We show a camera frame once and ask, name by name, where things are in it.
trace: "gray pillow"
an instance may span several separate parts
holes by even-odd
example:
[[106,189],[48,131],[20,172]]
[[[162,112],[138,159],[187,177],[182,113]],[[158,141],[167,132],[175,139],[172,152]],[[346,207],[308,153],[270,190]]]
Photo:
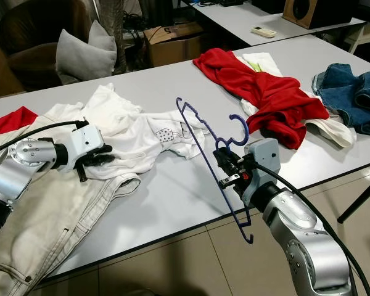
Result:
[[117,59],[113,37],[97,23],[89,32],[89,44],[62,30],[56,51],[56,72],[81,80],[92,80],[112,75]]

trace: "wooden speaker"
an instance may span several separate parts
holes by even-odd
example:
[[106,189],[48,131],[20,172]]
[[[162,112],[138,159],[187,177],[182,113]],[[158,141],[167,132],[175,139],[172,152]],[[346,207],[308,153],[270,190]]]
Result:
[[287,0],[282,17],[312,29],[348,23],[358,0]]

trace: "remote control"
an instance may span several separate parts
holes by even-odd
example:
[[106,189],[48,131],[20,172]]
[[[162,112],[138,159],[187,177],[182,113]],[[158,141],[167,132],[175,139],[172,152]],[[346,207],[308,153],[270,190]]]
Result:
[[251,29],[251,32],[252,33],[255,33],[255,34],[258,34],[258,35],[262,35],[264,37],[267,37],[267,38],[272,38],[276,35],[277,32],[273,31],[273,30],[269,30],[269,29],[266,29],[266,28],[262,28],[262,27],[255,27],[255,28],[252,28]]

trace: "cardboard box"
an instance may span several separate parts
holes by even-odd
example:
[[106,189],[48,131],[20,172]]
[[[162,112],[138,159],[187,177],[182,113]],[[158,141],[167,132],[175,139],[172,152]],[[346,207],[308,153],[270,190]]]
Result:
[[203,28],[196,22],[144,31],[152,66],[163,66],[191,60],[203,53]]

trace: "printed graphic on shirt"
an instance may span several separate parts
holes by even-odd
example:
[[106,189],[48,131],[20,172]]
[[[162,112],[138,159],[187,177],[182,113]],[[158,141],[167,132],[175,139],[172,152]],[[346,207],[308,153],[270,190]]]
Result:
[[174,138],[182,138],[183,137],[182,134],[177,133],[175,131],[172,131],[169,128],[161,129],[160,131],[157,131],[155,134],[158,137],[158,139],[160,140],[160,142],[162,142],[162,143],[173,141]]

